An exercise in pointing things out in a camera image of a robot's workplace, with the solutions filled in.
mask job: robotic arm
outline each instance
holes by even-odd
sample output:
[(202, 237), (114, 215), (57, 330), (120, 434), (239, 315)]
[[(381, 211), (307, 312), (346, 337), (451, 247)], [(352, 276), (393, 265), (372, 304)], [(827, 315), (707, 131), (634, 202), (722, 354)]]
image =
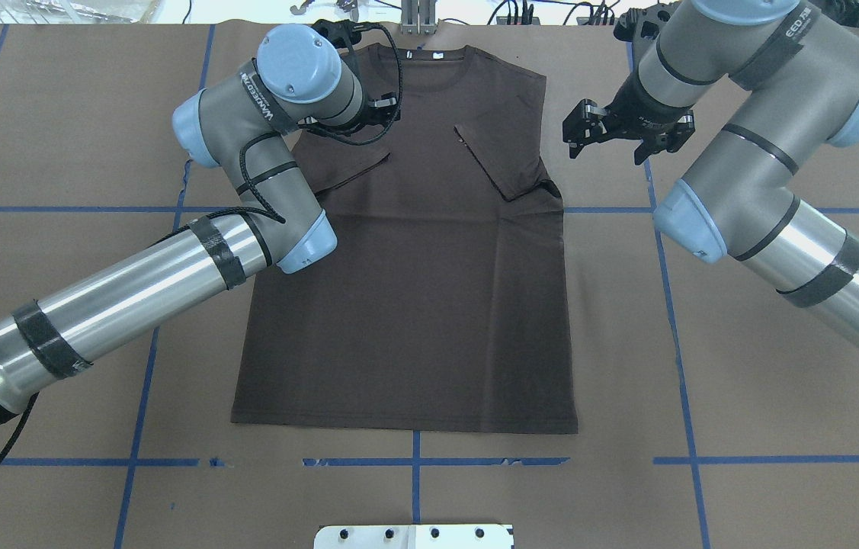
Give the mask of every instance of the robotic arm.
[(785, 187), (823, 143), (859, 142), (859, 38), (799, 0), (669, 8), (651, 8), (665, 10), (662, 31), (625, 21), (655, 40), (613, 103), (584, 100), (566, 118), (572, 157), (617, 136), (644, 140), (637, 164), (675, 152), (726, 74), (750, 97), (656, 208), (656, 228), (707, 263), (731, 255), (859, 346), (859, 239)]
[(202, 166), (222, 166), (245, 207), (193, 221), (1, 319), (0, 424), (39, 390), (176, 313), (269, 265), (289, 274), (335, 249), (334, 230), (280, 136), (305, 127), (297, 123), (305, 118), (308, 131), (341, 140), (367, 125), (388, 130), (398, 98), (371, 101), (332, 45), (350, 48), (372, 27), (280, 25), (256, 59), (175, 109), (179, 143)]

